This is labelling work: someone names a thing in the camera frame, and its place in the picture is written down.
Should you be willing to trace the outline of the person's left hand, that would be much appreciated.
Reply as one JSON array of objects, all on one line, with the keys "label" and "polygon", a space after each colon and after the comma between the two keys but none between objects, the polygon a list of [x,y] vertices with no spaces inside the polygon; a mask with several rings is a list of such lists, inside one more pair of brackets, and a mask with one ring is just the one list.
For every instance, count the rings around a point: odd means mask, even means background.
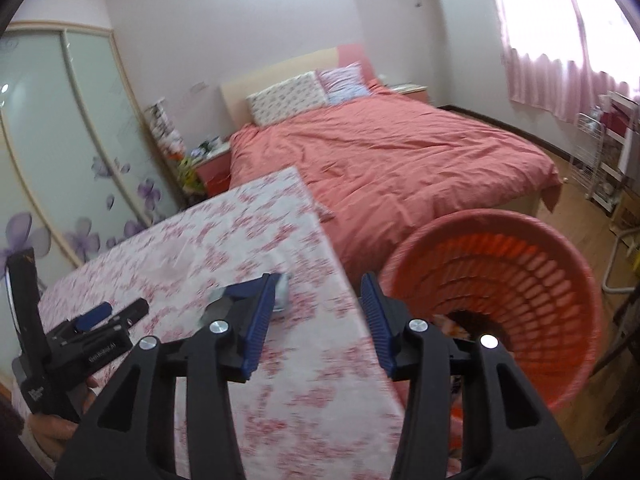
[{"label": "person's left hand", "polygon": [[38,464],[53,469],[77,427],[77,422],[71,422],[58,415],[30,414],[20,439]]}]

